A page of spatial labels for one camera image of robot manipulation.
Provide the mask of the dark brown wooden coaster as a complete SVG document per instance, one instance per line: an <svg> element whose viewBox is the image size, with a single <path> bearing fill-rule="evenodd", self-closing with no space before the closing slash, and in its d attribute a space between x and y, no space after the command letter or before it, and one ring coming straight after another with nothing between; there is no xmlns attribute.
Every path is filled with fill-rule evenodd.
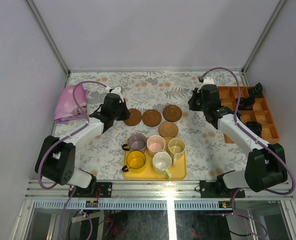
<svg viewBox="0 0 296 240"><path fill-rule="evenodd" d="M130 117L124 120L124 123L128 126L136 126L141 122L142 114L135 108L129 109Z"/></svg>

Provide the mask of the reddish brown wooden coaster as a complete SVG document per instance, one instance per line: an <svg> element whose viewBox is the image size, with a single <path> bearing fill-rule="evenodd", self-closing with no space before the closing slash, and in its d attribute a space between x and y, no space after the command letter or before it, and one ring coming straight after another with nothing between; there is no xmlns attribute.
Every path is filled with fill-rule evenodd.
<svg viewBox="0 0 296 240"><path fill-rule="evenodd" d="M169 122L177 122L181 119L182 117L182 110L179 106L177 105L167 105L163 109L163 117L169 121Z"/></svg>

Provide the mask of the woven rattan coaster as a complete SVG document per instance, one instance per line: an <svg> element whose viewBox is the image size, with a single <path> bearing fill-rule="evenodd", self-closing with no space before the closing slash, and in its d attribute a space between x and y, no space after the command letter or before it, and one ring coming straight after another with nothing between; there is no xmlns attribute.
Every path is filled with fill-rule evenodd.
<svg viewBox="0 0 296 240"><path fill-rule="evenodd" d="M158 131L164 138L174 138L178 134L178 127L173 122L165 121L159 126Z"/></svg>

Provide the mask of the pale green mug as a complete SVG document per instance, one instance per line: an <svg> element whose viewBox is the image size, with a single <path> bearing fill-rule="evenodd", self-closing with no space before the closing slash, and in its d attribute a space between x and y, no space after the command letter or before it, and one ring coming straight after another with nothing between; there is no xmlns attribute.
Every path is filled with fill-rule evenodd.
<svg viewBox="0 0 296 240"><path fill-rule="evenodd" d="M185 154L185 142L180 138L173 138L168 143L168 153L172 158L173 166L176 166L179 160Z"/></svg>

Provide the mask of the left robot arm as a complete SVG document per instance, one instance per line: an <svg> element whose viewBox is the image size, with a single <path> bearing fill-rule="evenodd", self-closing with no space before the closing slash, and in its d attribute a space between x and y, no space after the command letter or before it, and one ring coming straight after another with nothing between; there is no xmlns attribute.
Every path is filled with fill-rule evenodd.
<svg viewBox="0 0 296 240"><path fill-rule="evenodd" d="M114 121L125 121L130 117L121 87L106 87L108 93L98 110L88 116L87 123L65 137L49 135L44 139L36 162L35 172L39 185L50 190L56 185L70 185L80 188L86 197L96 194L96 177L75 165L77 149L93 138L103 134L114 124ZM45 177L54 182L46 187L42 183Z"/></svg>

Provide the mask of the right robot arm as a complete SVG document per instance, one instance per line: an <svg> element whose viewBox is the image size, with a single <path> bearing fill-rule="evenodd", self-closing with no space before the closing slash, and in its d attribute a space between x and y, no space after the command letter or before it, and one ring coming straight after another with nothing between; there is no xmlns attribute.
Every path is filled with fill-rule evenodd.
<svg viewBox="0 0 296 240"><path fill-rule="evenodd" d="M215 84L195 88L188 105L192 111L203 112L206 121L232 139L247 157L245 170L231 171L219 177L222 181L215 188L219 196L227 197L236 188L260 192L287 181L283 147L257 136L233 110L223 106Z"/></svg>

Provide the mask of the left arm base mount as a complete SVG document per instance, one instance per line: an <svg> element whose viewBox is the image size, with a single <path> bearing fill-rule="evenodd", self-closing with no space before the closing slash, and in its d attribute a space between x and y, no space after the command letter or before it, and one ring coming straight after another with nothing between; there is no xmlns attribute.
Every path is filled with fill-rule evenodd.
<svg viewBox="0 0 296 240"><path fill-rule="evenodd" d="M87 188L76 187L75 193L72 194L72 190L69 191L68 196L75 198L110 198L112 195L111 182L95 182L89 185Z"/></svg>

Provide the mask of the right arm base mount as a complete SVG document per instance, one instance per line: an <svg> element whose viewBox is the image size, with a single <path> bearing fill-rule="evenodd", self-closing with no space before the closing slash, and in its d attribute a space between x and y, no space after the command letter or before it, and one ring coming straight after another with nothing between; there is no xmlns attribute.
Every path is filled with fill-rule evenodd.
<svg viewBox="0 0 296 240"><path fill-rule="evenodd" d="M207 199L219 199L229 198L231 199L236 193L238 188L229 189L223 182L220 181L199 181L200 195L202 198Z"/></svg>

